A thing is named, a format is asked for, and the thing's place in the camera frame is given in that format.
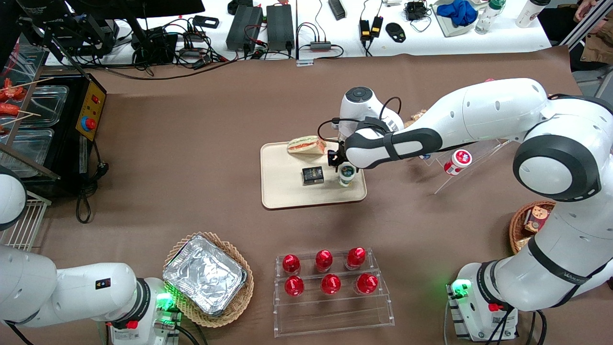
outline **white bottle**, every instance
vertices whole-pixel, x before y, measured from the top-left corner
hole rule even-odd
[[[504,7],[504,0],[490,0],[489,5],[485,8],[485,11],[479,16],[477,19],[477,25],[474,27],[474,30],[478,34],[486,34],[490,31],[492,27],[492,23]]]
[[[549,5],[551,0],[528,0],[524,5],[524,9],[519,12],[519,17],[515,24],[520,28],[527,28],[532,21],[541,13],[545,6]]]

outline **woven basket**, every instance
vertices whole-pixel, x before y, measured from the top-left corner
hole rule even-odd
[[[554,209],[555,201],[550,200],[541,200],[535,201],[534,203],[526,204],[522,206],[515,214],[513,218],[511,218],[511,223],[509,224],[509,240],[511,242],[511,249],[513,253],[517,254],[519,252],[519,247],[517,246],[516,241],[519,241],[522,238],[530,237],[534,235],[533,232],[530,232],[524,229],[524,221],[526,220],[526,212],[535,207],[539,206],[548,211]]]
[[[170,285],[168,282],[165,282],[166,290],[170,292],[172,295],[172,299],[179,308],[181,312],[185,316],[187,316],[193,322],[204,326],[204,327],[221,327],[231,323],[232,321],[238,319],[238,317],[243,314],[243,311],[247,308],[251,297],[253,296],[253,272],[251,272],[251,268],[249,268],[249,264],[243,258],[242,255],[238,252],[238,249],[234,247],[229,242],[225,242],[219,239],[214,233],[193,233],[192,235],[187,236],[177,243],[176,246],[172,248],[170,254],[166,258],[166,262],[164,264],[164,268],[168,265],[168,262],[172,258],[174,258],[175,254],[183,247],[185,243],[187,243],[193,236],[201,235],[207,240],[211,241],[214,245],[218,246],[221,250],[223,250],[227,255],[230,255],[240,266],[242,266],[245,271],[247,271],[247,281],[245,282],[245,286],[242,287],[234,296],[226,310],[224,310],[223,314],[219,317],[211,317],[202,312],[200,307],[196,305],[192,300],[183,296],[181,292],[179,292],[175,287]]]

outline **green led light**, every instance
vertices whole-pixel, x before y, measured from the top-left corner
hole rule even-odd
[[[451,284],[451,289],[456,295],[468,296],[468,289],[470,289],[470,281],[468,279],[457,279]]]
[[[156,300],[156,306],[162,310],[168,310],[175,305],[175,302],[172,300],[172,295],[169,292],[160,293]]]

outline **red cap bottle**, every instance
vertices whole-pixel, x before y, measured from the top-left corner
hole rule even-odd
[[[328,272],[332,266],[332,254],[328,250],[320,250],[315,255],[315,269],[319,272]]]
[[[354,284],[354,290],[356,293],[361,295],[368,295],[369,293],[375,292],[377,286],[379,285],[379,279],[372,274],[362,273],[356,279],[356,283]]]
[[[300,274],[300,259],[289,254],[283,258],[283,270],[288,274]]]
[[[321,279],[321,290],[326,295],[334,295],[341,289],[341,280],[338,276],[334,274],[326,274],[326,276]]]
[[[291,276],[285,281],[285,292],[292,297],[300,296],[305,290],[305,284],[298,276]]]
[[[345,267],[351,271],[359,269],[366,260],[366,250],[362,247],[353,248],[347,254]]]

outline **foil tray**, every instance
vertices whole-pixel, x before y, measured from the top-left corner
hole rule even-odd
[[[220,316],[247,280],[247,272],[201,235],[177,252],[162,274],[210,316]]]

